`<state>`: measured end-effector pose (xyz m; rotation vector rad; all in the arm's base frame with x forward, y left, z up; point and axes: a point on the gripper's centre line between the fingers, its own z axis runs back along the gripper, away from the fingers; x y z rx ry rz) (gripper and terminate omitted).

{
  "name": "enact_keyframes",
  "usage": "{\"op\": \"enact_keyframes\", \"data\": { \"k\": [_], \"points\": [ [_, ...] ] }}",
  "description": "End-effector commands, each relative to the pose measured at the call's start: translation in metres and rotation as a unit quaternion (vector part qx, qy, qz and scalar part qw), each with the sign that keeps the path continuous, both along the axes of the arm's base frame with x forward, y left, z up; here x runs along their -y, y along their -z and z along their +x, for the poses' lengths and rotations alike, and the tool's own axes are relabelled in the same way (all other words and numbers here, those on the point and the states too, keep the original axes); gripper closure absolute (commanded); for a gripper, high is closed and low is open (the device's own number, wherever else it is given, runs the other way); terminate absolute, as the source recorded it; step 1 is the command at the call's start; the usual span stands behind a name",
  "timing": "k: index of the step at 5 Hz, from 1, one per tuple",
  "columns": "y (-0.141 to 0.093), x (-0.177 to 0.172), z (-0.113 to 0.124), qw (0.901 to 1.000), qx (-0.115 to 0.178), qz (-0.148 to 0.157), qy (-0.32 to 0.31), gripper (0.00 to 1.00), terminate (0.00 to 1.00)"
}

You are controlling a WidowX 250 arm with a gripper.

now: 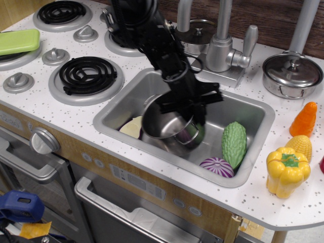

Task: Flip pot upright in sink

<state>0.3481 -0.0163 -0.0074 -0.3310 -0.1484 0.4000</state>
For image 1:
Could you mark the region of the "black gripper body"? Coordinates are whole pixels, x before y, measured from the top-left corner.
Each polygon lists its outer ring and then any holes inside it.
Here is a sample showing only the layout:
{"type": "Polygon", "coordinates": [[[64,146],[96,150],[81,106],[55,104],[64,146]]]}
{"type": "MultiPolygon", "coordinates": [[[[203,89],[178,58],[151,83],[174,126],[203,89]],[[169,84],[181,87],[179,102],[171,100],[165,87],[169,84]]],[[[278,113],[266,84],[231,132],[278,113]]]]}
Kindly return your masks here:
{"type": "Polygon", "coordinates": [[[162,113],[205,114],[208,104],[223,101],[218,83],[197,80],[192,72],[163,73],[170,91],[156,99],[162,113]]]}

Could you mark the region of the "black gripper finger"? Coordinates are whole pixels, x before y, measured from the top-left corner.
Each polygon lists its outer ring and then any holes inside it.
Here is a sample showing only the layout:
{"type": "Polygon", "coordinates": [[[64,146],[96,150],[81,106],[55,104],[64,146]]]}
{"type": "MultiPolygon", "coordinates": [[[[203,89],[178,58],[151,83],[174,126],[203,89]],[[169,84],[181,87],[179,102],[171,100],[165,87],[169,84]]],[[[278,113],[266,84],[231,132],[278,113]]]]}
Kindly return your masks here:
{"type": "Polygon", "coordinates": [[[186,123],[193,119],[193,113],[189,108],[178,108],[177,112],[182,116],[186,123]]]}
{"type": "Polygon", "coordinates": [[[206,106],[201,103],[193,105],[193,119],[196,124],[204,125],[206,123],[206,106]]]}

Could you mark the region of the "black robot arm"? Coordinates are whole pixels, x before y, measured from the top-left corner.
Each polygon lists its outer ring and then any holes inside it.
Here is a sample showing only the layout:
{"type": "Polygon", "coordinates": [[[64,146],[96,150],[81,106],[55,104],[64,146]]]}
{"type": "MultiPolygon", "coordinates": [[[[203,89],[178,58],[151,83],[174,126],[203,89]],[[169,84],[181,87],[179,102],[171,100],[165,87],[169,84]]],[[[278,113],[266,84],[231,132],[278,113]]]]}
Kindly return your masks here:
{"type": "Polygon", "coordinates": [[[111,1],[106,13],[110,33],[150,61],[170,91],[156,99],[161,113],[176,111],[197,124],[206,122],[206,106],[223,100],[218,83],[196,79],[171,22],[158,9],[157,1],[111,1]]]}

